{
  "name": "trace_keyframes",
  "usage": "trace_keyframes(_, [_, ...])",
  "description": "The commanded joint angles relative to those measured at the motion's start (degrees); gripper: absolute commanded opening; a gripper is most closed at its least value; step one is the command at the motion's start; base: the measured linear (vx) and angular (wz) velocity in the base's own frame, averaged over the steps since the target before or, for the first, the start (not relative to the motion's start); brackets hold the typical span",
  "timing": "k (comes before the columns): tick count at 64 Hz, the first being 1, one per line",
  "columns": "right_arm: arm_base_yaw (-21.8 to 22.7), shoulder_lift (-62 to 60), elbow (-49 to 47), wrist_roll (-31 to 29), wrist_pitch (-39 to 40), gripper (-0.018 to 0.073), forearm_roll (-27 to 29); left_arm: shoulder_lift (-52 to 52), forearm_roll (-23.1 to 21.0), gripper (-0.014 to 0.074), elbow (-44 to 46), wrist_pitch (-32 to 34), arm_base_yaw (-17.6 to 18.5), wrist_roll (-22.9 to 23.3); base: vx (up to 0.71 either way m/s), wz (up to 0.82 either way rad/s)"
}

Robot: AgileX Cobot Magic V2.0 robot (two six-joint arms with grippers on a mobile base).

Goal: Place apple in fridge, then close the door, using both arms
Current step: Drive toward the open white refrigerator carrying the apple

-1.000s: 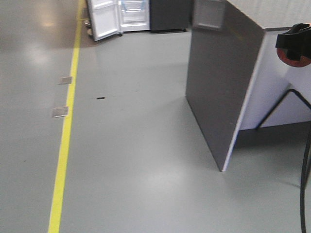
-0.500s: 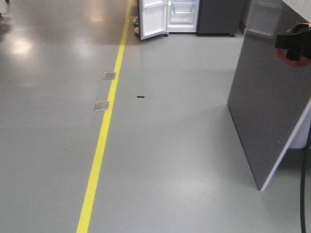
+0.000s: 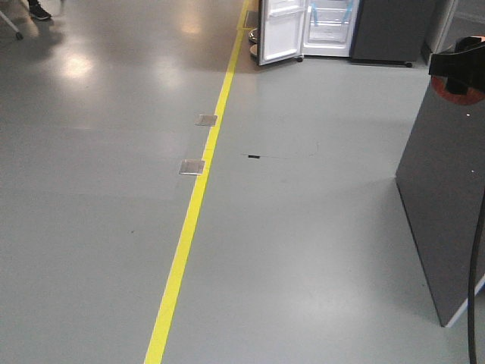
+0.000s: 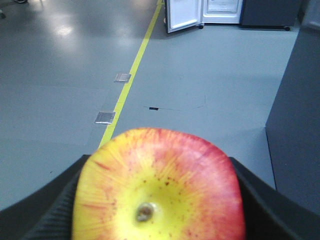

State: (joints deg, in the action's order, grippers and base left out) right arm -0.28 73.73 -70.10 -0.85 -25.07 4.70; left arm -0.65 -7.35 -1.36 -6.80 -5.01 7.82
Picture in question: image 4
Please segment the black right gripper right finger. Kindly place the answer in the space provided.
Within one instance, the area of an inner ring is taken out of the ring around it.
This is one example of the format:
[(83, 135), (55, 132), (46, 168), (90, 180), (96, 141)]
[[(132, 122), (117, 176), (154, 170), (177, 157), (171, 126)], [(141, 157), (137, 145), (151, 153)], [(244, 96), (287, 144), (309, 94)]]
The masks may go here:
[(320, 216), (288, 199), (230, 158), (240, 185), (247, 240), (318, 240)]

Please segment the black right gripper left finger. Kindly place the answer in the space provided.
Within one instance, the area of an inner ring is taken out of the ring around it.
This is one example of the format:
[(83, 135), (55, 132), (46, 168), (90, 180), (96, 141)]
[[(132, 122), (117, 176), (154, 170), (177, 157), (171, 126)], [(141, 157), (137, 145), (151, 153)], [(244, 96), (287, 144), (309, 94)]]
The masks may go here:
[(85, 154), (48, 184), (0, 211), (2, 240), (70, 240), (76, 189)]

